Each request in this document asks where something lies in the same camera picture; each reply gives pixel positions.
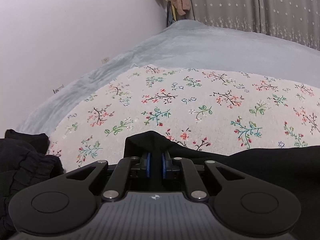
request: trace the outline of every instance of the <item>white circular logo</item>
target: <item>white circular logo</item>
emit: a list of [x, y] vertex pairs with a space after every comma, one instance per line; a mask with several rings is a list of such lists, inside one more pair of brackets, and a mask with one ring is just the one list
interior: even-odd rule
[[154, 200], [157, 200], [160, 198], [160, 196], [159, 195], [152, 195], [151, 198], [153, 198]]

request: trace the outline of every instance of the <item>black fabric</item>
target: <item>black fabric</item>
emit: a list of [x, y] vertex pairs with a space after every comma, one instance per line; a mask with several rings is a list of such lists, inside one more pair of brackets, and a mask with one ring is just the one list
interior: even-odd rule
[[0, 139], [0, 239], [5, 240], [15, 233], [9, 217], [11, 198], [20, 190], [63, 174], [57, 156], [44, 155], [28, 143], [31, 141], [42, 152], [48, 137], [20, 134], [22, 140]]
[[9, 129], [5, 132], [4, 138], [26, 141], [30, 143], [36, 149], [37, 152], [42, 154], [46, 154], [50, 144], [49, 138], [45, 133], [31, 135], [25, 133], [18, 133], [15, 130]]
[[230, 156], [191, 150], [154, 131], [130, 136], [124, 157], [152, 153], [150, 189], [161, 190], [162, 152], [171, 157], [189, 158], [194, 164], [215, 160], [294, 193], [301, 203], [301, 216], [292, 231], [299, 240], [320, 239], [320, 146], [289, 149], [250, 149]]

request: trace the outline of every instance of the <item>white flower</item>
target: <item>white flower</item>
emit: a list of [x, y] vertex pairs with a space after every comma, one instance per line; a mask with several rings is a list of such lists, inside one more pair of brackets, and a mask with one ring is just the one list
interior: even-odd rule
[[283, 142], [279, 142], [279, 147], [283, 148], [284, 147], [284, 143]]

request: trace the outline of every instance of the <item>gray curtain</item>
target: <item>gray curtain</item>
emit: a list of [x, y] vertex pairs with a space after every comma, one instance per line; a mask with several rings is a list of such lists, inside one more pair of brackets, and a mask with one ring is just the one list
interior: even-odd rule
[[195, 20], [320, 50], [320, 0], [191, 0]]

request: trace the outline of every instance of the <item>gray ribbed panel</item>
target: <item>gray ribbed panel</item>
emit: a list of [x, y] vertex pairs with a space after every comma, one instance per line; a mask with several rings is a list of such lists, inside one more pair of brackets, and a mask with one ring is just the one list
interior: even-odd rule
[[[130, 192], [123, 200], [105, 203], [81, 229], [59, 237], [20, 233], [12, 240], [254, 240], [222, 226], [202, 203], [185, 199], [182, 193]], [[283, 236], [264, 240], [294, 240]]]

